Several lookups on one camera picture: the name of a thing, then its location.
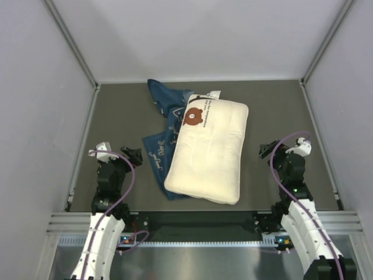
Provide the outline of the cream pillow with bear print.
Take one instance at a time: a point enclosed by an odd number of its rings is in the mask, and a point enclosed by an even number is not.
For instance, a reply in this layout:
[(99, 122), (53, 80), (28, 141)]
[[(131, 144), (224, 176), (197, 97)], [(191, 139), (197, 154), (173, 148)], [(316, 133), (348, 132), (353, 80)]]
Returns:
[(240, 199), (241, 154), (249, 108), (193, 94), (188, 99), (166, 190), (235, 205)]

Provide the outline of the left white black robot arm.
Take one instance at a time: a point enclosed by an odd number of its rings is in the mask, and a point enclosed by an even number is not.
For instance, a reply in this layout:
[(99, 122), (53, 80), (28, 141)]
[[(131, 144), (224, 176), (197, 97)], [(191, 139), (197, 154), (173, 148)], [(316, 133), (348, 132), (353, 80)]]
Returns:
[(97, 188), (90, 224), (81, 255), (70, 279), (109, 279), (121, 233), (132, 224), (129, 206), (123, 203), (135, 183), (135, 168), (142, 165), (141, 149), (113, 152), (108, 142), (88, 151), (99, 163)]

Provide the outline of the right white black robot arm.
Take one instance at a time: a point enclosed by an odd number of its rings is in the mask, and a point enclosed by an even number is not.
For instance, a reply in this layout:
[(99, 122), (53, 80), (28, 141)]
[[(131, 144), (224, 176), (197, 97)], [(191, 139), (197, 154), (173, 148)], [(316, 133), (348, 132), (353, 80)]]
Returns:
[(255, 229), (262, 234), (285, 231), (289, 238), (277, 240), (281, 251), (294, 249), (304, 279), (356, 279), (357, 266), (346, 258), (327, 234), (305, 181), (305, 158), (311, 143), (298, 138), (289, 148), (279, 140), (261, 145), (259, 157), (268, 157), (270, 171), (279, 185), (280, 201), (269, 214), (258, 215)]

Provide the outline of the dark blue embroidered pillowcase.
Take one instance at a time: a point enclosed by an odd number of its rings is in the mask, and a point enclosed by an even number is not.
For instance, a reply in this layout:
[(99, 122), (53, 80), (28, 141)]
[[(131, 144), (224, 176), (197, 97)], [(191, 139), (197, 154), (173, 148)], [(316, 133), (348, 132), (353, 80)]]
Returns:
[(166, 122), (162, 132), (142, 139), (153, 174), (168, 200), (186, 198), (186, 195), (166, 190), (164, 182), (171, 167), (187, 101), (195, 92), (189, 89), (171, 89), (154, 79), (147, 80), (147, 87), (156, 108)]

